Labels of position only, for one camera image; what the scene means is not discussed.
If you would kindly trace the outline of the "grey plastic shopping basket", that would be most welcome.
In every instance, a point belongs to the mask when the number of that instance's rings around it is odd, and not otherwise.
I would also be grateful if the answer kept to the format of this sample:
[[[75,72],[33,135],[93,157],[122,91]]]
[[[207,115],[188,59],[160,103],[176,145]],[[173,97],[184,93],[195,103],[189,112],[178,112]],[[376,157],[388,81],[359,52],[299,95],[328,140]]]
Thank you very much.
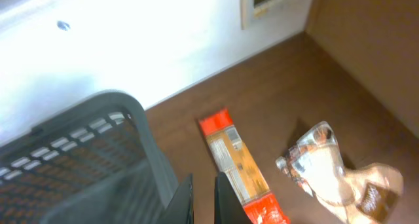
[[[2,223],[156,223],[178,188],[132,96],[103,92],[1,147]]]

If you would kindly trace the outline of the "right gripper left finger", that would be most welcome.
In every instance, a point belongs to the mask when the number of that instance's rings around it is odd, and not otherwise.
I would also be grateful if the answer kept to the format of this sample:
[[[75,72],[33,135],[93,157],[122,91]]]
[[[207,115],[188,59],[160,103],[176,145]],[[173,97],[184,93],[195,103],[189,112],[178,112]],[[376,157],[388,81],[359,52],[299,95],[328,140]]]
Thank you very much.
[[[189,174],[179,185],[157,224],[193,224],[193,176]]]

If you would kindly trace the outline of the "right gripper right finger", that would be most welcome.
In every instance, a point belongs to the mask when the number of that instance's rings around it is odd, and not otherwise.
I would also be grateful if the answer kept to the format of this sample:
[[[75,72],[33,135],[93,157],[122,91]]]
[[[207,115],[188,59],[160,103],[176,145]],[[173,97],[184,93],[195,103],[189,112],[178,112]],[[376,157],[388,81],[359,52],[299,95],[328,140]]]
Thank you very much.
[[[223,172],[215,178],[214,209],[215,224],[252,224]]]

